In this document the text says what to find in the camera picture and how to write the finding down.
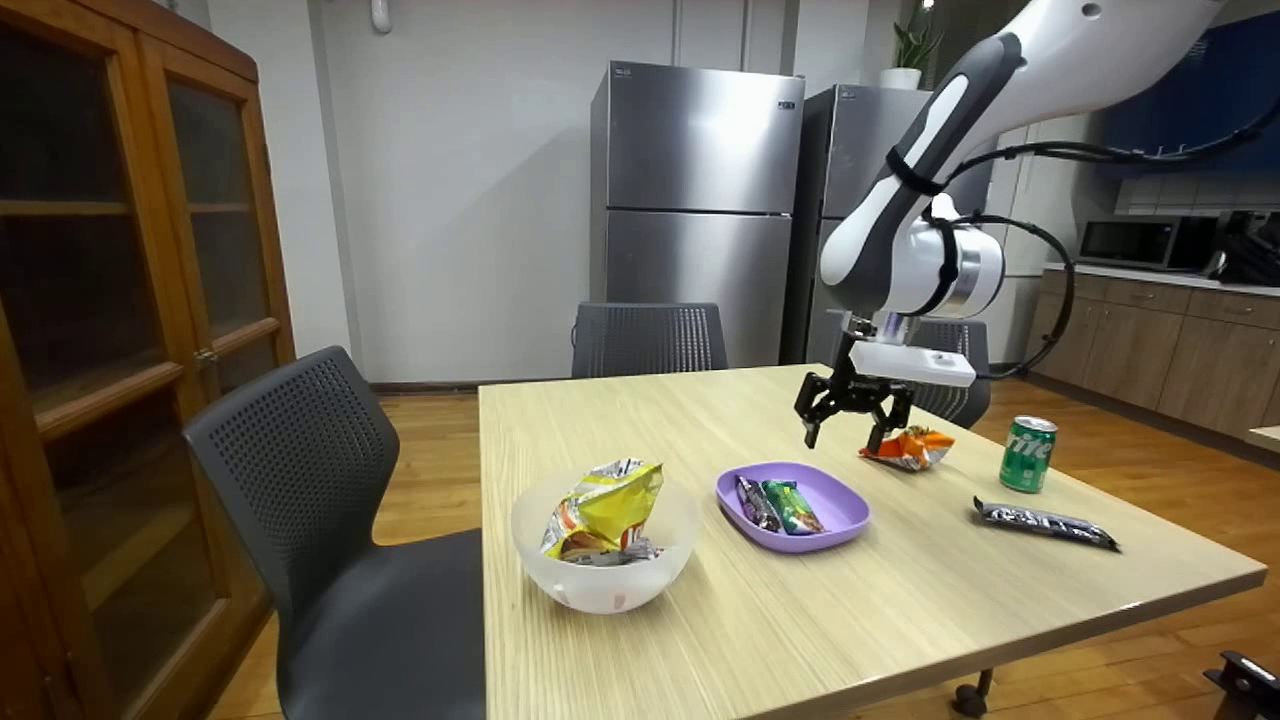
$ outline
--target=stainless steel refrigerator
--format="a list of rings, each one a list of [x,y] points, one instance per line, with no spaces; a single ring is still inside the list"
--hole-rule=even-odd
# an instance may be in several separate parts
[[[798,75],[607,64],[593,100],[593,298],[720,304],[729,364],[776,364]]]
[[[839,342],[839,304],[814,262],[836,225],[882,172],[882,153],[907,130],[928,90],[836,85],[802,102],[794,237],[787,262],[785,360],[828,364]],[[989,172],[953,188],[961,209],[981,209]]]

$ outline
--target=glass cabinet door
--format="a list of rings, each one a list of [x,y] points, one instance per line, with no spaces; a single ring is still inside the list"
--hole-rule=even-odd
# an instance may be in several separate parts
[[[175,209],[189,219],[194,269],[194,322],[207,390],[225,396],[288,357],[276,216],[266,195],[257,90],[193,54],[157,48],[152,73],[167,95],[167,130],[181,174]]]
[[[96,654],[118,707],[220,608],[227,578],[189,462],[189,307],[164,253],[160,168],[129,32],[87,12],[0,14],[0,307]]]

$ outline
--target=white bowl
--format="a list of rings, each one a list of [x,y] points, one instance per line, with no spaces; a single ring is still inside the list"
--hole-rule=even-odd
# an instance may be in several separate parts
[[[654,600],[687,564],[697,540],[697,499],[693,493],[662,481],[654,507],[644,523],[644,536],[658,549],[652,559],[636,564],[569,564],[540,553],[540,536],[551,521],[551,507],[575,489],[575,481],[542,481],[524,489],[511,511],[511,536],[521,569],[542,589],[556,605],[575,611],[632,611]]]

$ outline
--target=purple plate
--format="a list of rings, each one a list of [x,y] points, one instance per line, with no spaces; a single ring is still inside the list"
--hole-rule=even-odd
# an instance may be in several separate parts
[[[810,536],[787,536],[787,532],[767,532],[767,529],[753,523],[742,515],[738,499],[737,499],[737,476],[794,481],[798,496],[808,499],[808,507],[814,511],[814,521],[825,529],[810,532]],[[742,532],[753,545],[785,553],[785,555],[853,545],[872,521],[872,507],[868,507],[864,496],[854,496],[836,476],[828,476],[820,467],[808,467],[808,462],[742,462],[742,467],[733,467],[733,471],[723,471],[717,481],[717,499],[720,499],[720,511],[733,521],[737,532]]]

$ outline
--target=wooden table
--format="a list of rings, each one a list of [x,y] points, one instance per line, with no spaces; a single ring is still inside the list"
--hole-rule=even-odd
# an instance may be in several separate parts
[[[808,450],[798,373],[481,390],[486,715],[825,715],[1263,578],[1263,564],[1063,471],[1040,496],[1004,493],[998,445],[961,429],[928,476],[859,458],[868,414],[836,414]],[[698,496],[698,540],[649,608],[578,614],[521,577],[509,515],[527,482],[617,457],[662,458],[668,482]],[[820,555],[758,553],[713,496],[723,467],[758,458],[839,476],[872,502],[872,529]],[[1086,515],[1124,555],[974,529],[972,496]]]

